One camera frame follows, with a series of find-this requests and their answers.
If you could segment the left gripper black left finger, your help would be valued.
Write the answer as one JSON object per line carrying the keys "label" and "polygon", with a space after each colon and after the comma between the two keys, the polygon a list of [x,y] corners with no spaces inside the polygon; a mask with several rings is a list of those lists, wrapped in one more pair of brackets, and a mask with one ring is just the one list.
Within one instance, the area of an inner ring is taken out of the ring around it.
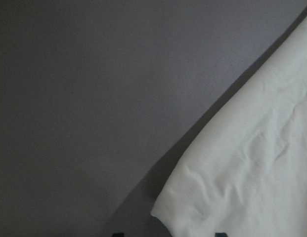
{"label": "left gripper black left finger", "polygon": [[124,237],[124,233],[113,233],[112,237]]}

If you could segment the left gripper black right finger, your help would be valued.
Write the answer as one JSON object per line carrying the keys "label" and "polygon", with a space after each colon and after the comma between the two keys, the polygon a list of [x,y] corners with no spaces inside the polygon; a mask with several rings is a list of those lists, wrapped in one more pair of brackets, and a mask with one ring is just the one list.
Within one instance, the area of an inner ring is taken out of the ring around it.
{"label": "left gripper black right finger", "polygon": [[227,233],[215,233],[215,237],[228,237]]}

